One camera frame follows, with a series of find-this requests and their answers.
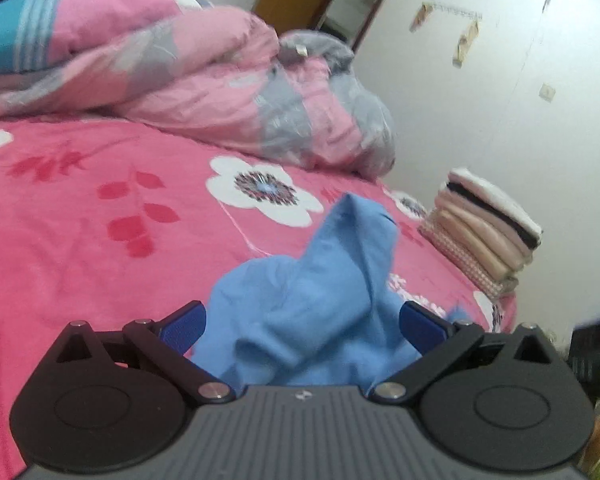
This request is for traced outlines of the dark framed wall mirror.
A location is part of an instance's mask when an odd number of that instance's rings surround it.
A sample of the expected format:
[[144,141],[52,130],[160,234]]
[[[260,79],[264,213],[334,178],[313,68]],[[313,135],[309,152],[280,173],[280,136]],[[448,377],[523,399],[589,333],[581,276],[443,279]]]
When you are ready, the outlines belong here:
[[310,29],[329,34],[358,50],[384,0],[322,0]]

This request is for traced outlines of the white wall switch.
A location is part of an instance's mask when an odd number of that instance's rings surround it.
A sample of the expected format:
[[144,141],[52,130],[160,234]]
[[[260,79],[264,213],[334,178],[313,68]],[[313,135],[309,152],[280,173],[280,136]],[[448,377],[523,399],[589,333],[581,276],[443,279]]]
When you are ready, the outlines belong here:
[[541,89],[539,91],[539,97],[547,102],[551,103],[554,100],[554,96],[556,94],[556,90],[550,86],[549,84],[542,84]]

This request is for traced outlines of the teal pink striped pillow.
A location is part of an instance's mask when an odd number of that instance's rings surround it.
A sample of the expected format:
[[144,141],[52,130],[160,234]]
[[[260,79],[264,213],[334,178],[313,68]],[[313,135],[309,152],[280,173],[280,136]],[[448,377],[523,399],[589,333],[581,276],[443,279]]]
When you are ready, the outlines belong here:
[[206,0],[3,0],[0,75],[46,70]]

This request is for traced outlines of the stack of folded pink clothes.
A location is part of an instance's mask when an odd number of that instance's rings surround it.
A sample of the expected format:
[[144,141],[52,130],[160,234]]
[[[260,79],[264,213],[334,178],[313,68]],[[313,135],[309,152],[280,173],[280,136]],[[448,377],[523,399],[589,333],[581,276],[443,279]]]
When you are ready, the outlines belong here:
[[418,230],[492,301],[515,291],[543,235],[516,200],[466,168],[449,172]]

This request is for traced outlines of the wall hook rack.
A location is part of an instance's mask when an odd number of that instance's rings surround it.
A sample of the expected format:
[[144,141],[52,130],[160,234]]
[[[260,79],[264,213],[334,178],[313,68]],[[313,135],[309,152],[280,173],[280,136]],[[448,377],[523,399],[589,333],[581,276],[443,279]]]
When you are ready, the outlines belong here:
[[460,33],[460,38],[457,40],[452,55],[452,65],[455,68],[463,68],[471,47],[480,35],[482,14],[477,11],[463,9],[460,6],[451,6],[450,4],[438,2],[422,2],[415,12],[408,30],[414,34],[434,14],[454,18],[454,20],[458,22],[463,21],[465,24],[465,28]]

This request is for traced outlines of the pink floral bed blanket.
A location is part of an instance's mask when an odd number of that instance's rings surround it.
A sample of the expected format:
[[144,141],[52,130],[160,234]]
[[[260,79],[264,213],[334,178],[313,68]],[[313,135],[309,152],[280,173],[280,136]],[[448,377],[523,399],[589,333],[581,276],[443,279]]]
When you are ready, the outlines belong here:
[[115,330],[207,300],[250,259],[301,255],[346,193],[396,220],[388,284],[401,299],[512,328],[515,298],[480,292],[380,182],[270,164],[121,119],[0,120],[0,479],[23,466],[9,410],[68,322]]

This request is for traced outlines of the pink grey quilt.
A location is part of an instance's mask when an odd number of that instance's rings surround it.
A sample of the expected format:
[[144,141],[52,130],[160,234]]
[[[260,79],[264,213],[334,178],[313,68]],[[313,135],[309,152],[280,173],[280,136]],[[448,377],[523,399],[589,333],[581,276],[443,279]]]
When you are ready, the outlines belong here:
[[390,113],[353,51],[315,30],[277,35],[212,6],[166,18],[45,70],[0,75],[0,118],[97,112],[306,169],[374,180],[396,160]]

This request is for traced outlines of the light blue t-shirt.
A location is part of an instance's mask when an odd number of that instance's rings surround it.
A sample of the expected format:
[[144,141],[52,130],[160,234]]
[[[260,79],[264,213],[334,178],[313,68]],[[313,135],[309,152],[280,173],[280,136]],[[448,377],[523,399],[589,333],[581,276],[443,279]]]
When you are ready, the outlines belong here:
[[399,229],[381,204],[340,198],[298,258],[252,259],[213,286],[192,361],[236,391],[354,385],[368,391],[422,356],[389,287]]

